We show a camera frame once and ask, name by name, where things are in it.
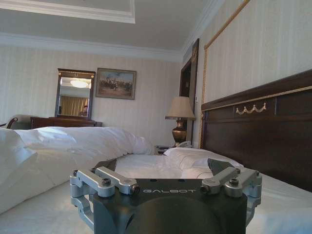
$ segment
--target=wooden dresser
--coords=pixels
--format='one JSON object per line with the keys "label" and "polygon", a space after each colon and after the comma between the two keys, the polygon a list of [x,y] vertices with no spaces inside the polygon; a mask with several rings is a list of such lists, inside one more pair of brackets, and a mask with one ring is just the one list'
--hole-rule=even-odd
{"label": "wooden dresser", "polygon": [[74,119],[74,118],[61,118],[61,117],[50,117],[40,118],[31,117],[31,128],[42,128],[48,126],[58,127],[101,127],[102,122],[96,122],[94,120],[85,119]]}

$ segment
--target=mirror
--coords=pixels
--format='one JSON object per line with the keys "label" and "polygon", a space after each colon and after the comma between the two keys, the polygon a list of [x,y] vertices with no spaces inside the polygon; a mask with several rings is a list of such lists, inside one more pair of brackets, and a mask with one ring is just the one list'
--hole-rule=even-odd
{"label": "mirror", "polygon": [[58,69],[55,117],[91,119],[95,72]]}

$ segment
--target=gold wall trim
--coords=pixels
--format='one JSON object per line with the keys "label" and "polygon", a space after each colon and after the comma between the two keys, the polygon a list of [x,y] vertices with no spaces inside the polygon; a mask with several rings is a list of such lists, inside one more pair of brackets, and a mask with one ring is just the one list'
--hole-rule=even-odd
{"label": "gold wall trim", "polygon": [[[206,71],[207,71],[207,56],[208,48],[211,44],[220,36],[220,34],[226,29],[227,26],[235,19],[235,17],[241,12],[242,9],[250,2],[251,0],[243,0],[243,2],[238,6],[235,12],[228,18],[228,20],[223,24],[219,31],[211,38],[211,40],[205,44],[204,50],[204,72],[203,72],[203,87],[201,93],[201,104],[204,104],[205,101],[205,89],[206,89]],[[199,147],[202,148],[202,127],[203,127],[203,114],[201,114],[200,124],[199,124]]]}
{"label": "gold wall trim", "polygon": [[[207,71],[207,59],[208,59],[208,48],[205,48],[204,54],[204,73],[203,73],[203,87],[201,92],[201,104],[205,101],[205,90],[206,90],[206,71]],[[202,129],[203,129],[203,112],[200,115],[200,123],[199,123],[199,147],[202,148]]]}
{"label": "gold wall trim", "polygon": [[243,104],[243,103],[246,103],[246,102],[259,101],[259,100],[263,100],[263,99],[267,99],[267,98],[274,98],[274,97],[278,97],[278,96],[282,96],[282,95],[286,95],[286,94],[298,93],[298,92],[302,92],[302,91],[306,91],[306,90],[310,90],[310,89],[312,89],[312,85],[311,86],[307,86],[307,87],[303,87],[303,88],[299,88],[299,89],[288,90],[288,91],[281,92],[281,93],[278,93],[278,94],[270,94],[270,95],[266,95],[266,96],[262,96],[262,97],[252,98],[252,99],[245,100],[245,101],[234,102],[234,103],[231,103],[231,104],[218,106],[218,107],[214,107],[214,108],[209,108],[209,109],[205,109],[205,110],[201,110],[201,111],[202,112],[204,112],[204,111],[211,111],[211,110],[220,109],[220,108],[223,108],[223,107]]}
{"label": "gold wall trim", "polygon": [[59,71],[59,73],[76,73],[76,74],[86,74],[86,75],[94,75],[94,73],[90,73],[90,72],[73,72],[73,71]]}
{"label": "gold wall trim", "polygon": [[235,19],[235,17],[241,12],[242,9],[250,2],[251,0],[244,0],[238,8],[235,10],[235,12],[228,18],[228,20],[224,23],[224,25],[219,29],[219,31],[214,35],[213,38],[204,46],[204,49],[211,46],[211,44],[220,36],[220,34],[226,29],[227,26]]}

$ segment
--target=doorway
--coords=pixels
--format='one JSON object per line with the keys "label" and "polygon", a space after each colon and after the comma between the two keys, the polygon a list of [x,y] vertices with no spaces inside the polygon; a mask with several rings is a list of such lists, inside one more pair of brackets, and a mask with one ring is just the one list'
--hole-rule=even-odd
{"label": "doorway", "polygon": [[[181,69],[180,76],[180,96],[190,98],[190,105],[193,113],[195,112],[198,48],[199,39],[193,44],[192,56]],[[183,122],[183,127],[187,129],[186,140],[189,140],[193,145],[194,121],[185,120]]]}

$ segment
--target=picture frame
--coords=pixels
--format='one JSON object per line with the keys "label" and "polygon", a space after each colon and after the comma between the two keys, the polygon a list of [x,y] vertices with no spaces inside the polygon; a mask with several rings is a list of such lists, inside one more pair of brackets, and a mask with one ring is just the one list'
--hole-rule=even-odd
{"label": "picture frame", "polygon": [[96,97],[134,100],[136,79],[136,71],[98,68]]}

